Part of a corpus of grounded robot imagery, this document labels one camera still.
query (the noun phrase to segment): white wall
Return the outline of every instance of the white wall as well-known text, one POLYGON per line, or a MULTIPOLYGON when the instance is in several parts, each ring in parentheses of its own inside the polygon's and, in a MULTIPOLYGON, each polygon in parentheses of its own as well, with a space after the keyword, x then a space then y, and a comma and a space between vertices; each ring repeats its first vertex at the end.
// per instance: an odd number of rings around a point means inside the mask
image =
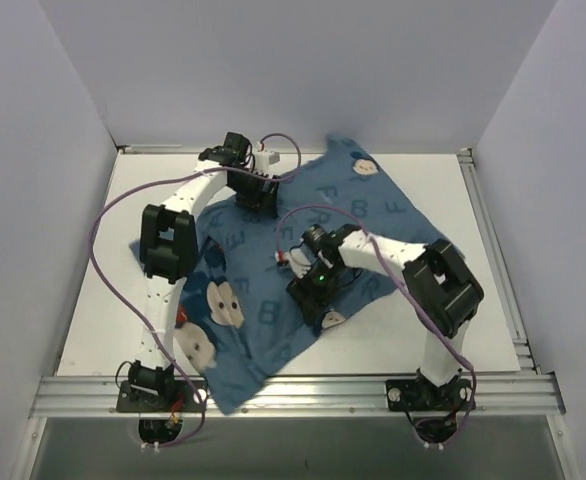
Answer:
POLYGON ((112 142, 34 0, 0 1, 0 479, 68 321, 112 142))
POLYGON ((560 0, 480 141, 480 180, 533 353, 586 476, 586 0, 560 0))
POLYGON ((118 144, 475 145, 556 0, 41 0, 118 144))

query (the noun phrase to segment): blue blanket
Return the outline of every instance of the blue blanket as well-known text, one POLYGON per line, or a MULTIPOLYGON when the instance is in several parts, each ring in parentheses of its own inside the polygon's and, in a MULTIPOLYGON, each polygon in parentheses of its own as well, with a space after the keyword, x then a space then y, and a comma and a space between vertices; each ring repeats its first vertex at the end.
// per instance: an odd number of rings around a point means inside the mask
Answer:
MULTIPOLYGON (((377 162, 343 137, 329 137, 326 153, 280 186, 278 203, 280 217, 302 205, 330 204, 389 238, 430 243, 443 237, 377 162)), ((224 414, 250 399, 326 328, 394 290, 387 277, 363 272, 307 326, 286 292, 293 273, 275 264, 278 221, 240 209, 233 198, 208 206, 197 221, 201 258, 182 292, 175 335, 224 414)), ((331 231, 344 223, 352 222, 330 211, 303 210, 284 225, 283 246, 299 243, 312 224, 331 231)))

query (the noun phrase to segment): gray floor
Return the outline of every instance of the gray floor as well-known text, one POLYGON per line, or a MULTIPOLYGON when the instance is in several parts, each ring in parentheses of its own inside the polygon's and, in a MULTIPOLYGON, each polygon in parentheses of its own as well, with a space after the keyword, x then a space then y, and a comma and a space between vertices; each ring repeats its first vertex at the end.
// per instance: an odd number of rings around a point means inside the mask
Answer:
POLYGON ((211 419, 158 455, 135 421, 51 419, 33 480, 563 478, 545 417, 475 417, 443 452, 424 451, 395 418, 211 419))

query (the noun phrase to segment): screw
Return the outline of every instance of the screw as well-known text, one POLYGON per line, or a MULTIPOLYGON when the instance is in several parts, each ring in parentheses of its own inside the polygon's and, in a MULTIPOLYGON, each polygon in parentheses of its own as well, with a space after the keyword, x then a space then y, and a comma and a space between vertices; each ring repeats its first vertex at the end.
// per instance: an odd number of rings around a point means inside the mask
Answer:
POLYGON ((392 402, 399 402, 400 401, 400 396, 402 395, 402 393, 400 392, 400 389, 397 387, 393 387, 391 388, 386 396, 389 398, 390 401, 392 402))

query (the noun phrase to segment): white table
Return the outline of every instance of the white table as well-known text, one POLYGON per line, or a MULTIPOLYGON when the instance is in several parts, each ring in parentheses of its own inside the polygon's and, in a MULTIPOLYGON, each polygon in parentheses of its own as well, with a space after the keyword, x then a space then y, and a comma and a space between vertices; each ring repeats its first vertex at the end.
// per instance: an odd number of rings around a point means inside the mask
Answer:
MULTIPOLYGON (((317 155, 305 155, 304 160, 317 155)), ((468 192, 455 155, 374 155, 413 203, 467 256, 467 264, 484 288, 485 299, 468 329, 463 353, 478 372, 520 370, 482 244, 468 192)), ((283 155, 276 169, 295 164, 283 155)), ((197 155, 123 154, 114 167, 108 198, 153 180, 182 177, 193 170, 197 155)), ((104 218, 96 254, 106 275, 142 308, 144 278, 128 245, 138 238, 148 203, 161 203, 177 186, 157 187, 126 199, 104 218)), ((227 197, 226 189, 216 199, 227 197)), ((66 340, 58 376, 111 376, 139 349, 142 324, 104 287, 89 266, 66 340)), ((412 373, 422 357, 425 332, 399 293, 371 303, 347 323, 329 330, 280 373, 322 376, 412 373), (385 312, 394 312, 393 316, 385 312)), ((178 362, 195 373, 175 345, 178 362)))

